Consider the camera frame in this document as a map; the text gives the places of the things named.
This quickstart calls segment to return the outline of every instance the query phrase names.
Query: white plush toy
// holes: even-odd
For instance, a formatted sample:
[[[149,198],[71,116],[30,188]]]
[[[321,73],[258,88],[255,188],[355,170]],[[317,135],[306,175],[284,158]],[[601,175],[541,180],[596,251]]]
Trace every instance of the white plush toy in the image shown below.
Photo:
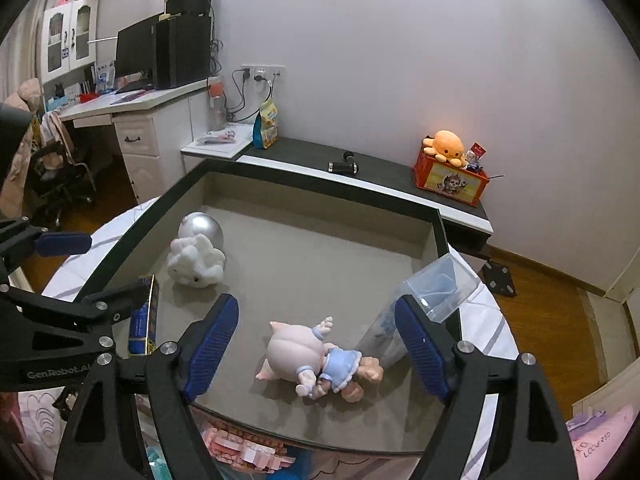
[[[203,288],[222,281],[225,255],[205,235],[176,238],[170,249],[166,262],[174,282]]]

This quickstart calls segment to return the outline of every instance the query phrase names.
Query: transparent plastic container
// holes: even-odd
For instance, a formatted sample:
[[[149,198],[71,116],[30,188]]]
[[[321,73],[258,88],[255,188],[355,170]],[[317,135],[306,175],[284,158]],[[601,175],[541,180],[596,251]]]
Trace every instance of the transparent plastic container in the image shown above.
[[[480,278],[451,254],[445,254],[402,282],[356,345],[363,355],[377,357],[383,368],[407,352],[396,330],[396,301],[411,294],[430,320],[442,323],[478,288]]]
[[[223,81],[220,76],[209,78],[209,130],[219,132],[226,127]]]

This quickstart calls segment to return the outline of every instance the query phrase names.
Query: red box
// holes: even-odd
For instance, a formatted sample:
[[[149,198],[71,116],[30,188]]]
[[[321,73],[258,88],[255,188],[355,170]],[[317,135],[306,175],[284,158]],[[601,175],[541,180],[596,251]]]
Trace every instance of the red box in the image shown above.
[[[434,156],[427,155],[422,149],[413,169],[415,185],[420,189],[428,189],[474,207],[478,207],[480,195],[489,182],[483,170],[472,173],[462,168],[455,168],[448,162],[437,161]]]
[[[95,92],[89,92],[88,94],[80,94],[80,102],[88,103],[89,101],[97,99],[98,97],[100,96]]]

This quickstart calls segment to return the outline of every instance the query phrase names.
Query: computer monitor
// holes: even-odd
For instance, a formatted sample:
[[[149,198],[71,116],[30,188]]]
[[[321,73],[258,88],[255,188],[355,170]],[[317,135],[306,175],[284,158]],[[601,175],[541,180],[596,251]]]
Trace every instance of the computer monitor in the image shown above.
[[[153,67],[152,29],[160,14],[123,28],[118,33],[116,46],[116,77],[144,72],[151,78]]]

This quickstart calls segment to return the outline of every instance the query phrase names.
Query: orange octopus plush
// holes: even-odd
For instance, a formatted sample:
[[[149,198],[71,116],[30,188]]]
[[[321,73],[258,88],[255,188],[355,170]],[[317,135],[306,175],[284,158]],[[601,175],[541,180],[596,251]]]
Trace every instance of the orange octopus plush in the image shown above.
[[[439,162],[449,162],[456,168],[466,168],[465,149],[460,138],[449,130],[440,130],[433,139],[422,141],[423,151]]]

